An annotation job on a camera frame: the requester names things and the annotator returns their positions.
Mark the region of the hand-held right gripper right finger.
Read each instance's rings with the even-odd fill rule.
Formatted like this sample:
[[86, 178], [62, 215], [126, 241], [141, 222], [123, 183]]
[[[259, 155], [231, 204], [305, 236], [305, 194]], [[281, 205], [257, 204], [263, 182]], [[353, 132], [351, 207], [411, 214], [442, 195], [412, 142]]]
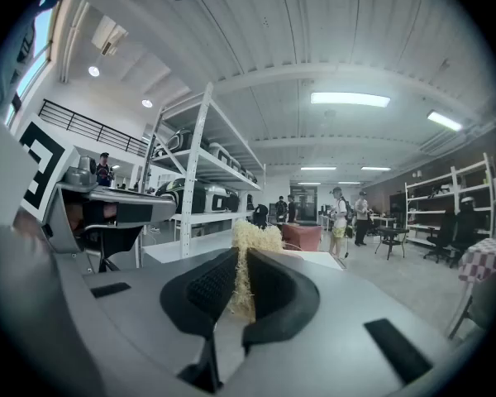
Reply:
[[244, 346], [283, 342], [295, 337], [319, 308], [317, 286], [305, 275], [267, 254], [247, 252], [255, 321], [244, 328]]

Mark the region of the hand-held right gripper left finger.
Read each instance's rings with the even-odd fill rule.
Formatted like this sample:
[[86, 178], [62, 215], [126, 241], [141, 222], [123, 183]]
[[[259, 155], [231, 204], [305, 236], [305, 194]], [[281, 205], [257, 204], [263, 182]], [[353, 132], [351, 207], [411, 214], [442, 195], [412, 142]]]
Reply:
[[235, 289], [237, 262], [238, 250], [228, 249], [215, 259], [174, 277], [160, 293], [162, 309], [175, 327], [204, 339], [198, 362], [183, 368], [179, 378], [207, 392], [216, 392], [222, 387], [214, 330]]

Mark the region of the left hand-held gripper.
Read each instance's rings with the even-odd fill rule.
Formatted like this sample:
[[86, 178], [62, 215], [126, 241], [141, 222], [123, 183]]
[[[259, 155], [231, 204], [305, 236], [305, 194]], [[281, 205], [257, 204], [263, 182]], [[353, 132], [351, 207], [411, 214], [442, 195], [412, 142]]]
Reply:
[[[95, 159], [80, 155], [37, 115], [19, 129], [18, 141], [38, 164], [22, 208], [37, 220], [50, 248], [76, 259], [85, 272], [117, 270], [111, 256], [130, 251], [144, 227], [158, 225], [175, 214], [172, 195], [140, 194], [98, 184]], [[117, 216], [73, 232], [65, 205], [88, 201], [116, 203]]]

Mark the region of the person's left hand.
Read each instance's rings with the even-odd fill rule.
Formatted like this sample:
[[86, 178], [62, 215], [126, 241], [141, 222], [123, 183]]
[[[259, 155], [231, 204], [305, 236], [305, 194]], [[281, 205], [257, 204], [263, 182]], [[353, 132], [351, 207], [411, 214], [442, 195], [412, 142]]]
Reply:
[[84, 203], [67, 203], [65, 212], [70, 229], [78, 231], [91, 225], [107, 223], [117, 216], [116, 203], [88, 201]]

